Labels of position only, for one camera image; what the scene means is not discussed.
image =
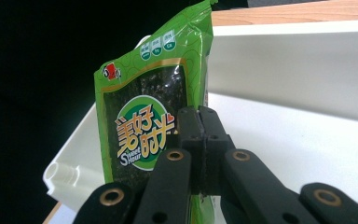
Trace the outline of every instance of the green snack bag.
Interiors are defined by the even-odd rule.
[[[211,2],[187,7],[136,49],[94,73],[106,183],[145,187],[176,113],[205,105],[207,56],[213,41]],[[214,223],[210,197],[192,196],[191,223]]]

